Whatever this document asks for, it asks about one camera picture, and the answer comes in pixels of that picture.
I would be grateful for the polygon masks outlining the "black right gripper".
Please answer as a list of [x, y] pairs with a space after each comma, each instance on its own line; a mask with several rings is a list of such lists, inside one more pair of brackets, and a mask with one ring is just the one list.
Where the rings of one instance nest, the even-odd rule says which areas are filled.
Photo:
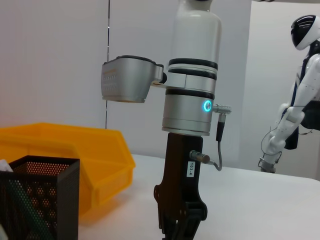
[[162, 181], [154, 187], [163, 240], [193, 240], [208, 208], [199, 194], [201, 164], [190, 159], [201, 152], [203, 138], [170, 132], [167, 136]]

